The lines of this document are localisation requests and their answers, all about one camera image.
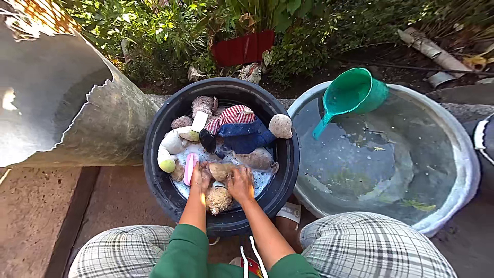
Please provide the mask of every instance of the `green plush ball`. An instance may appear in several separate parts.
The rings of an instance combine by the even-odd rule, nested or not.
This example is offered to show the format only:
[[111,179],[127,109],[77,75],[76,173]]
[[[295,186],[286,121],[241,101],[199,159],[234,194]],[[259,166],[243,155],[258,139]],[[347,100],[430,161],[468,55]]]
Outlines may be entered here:
[[175,171],[175,161],[173,159],[162,160],[158,163],[161,170],[171,173]]

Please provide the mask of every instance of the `concrete ledge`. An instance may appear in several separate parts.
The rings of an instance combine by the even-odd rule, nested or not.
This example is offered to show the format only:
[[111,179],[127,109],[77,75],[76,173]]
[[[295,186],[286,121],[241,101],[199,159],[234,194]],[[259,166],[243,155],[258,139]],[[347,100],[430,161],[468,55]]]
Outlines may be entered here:
[[[149,94],[149,99],[157,106],[161,107],[171,97],[170,95]],[[278,98],[278,101],[283,105],[285,110],[288,110],[295,99]],[[440,103],[449,113],[457,118],[461,123],[482,119],[494,113],[494,105],[486,104],[456,104],[456,103]]]

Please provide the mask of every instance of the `white drawstring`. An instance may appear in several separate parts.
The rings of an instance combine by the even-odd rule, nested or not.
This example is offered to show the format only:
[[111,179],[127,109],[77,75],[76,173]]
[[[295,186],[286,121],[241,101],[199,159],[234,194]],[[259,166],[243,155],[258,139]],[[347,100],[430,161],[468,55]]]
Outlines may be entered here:
[[251,235],[248,238],[250,239],[250,242],[252,244],[252,249],[254,249],[254,254],[255,254],[257,260],[259,261],[259,264],[261,265],[262,277],[263,278],[268,278],[268,272],[264,268],[264,264],[262,263],[261,256],[259,256],[259,253],[257,252],[257,249],[255,248],[254,237]]
[[246,255],[244,254],[244,247],[240,245],[240,254],[242,254],[242,259],[244,259],[244,278],[248,278],[248,262]]

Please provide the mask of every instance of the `floating debris in water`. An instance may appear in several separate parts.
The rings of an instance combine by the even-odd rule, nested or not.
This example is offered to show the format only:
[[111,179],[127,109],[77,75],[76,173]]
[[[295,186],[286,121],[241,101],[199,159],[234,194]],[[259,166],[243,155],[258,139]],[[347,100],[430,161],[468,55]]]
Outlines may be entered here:
[[436,205],[427,205],[427,204],[424,204],[424,203],[421,203],[421,202],[418,202],[415,200],[403,199],[402,202],[403,202],[402,203],[403,206],[414,207],[418,210],[425,211],[425,212],[429,212],[429,211],[436,209]]

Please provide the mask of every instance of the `hand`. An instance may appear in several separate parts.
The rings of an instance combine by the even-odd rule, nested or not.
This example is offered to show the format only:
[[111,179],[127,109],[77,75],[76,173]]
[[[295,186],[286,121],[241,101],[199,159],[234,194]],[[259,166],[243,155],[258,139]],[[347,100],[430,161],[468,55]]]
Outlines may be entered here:
[[199,188],[202,193],[205,193],[211,181],[211,172],[207,168],[207,161],[202,163],[197,162],[192,172],[190,180],[190,188]]
[[235,200],[242,206],[245,202],[255,201],[254,199],[254,178],[250,168],[240,166],[240,170],[233,169],[234,177],[228,180],[228,191]]

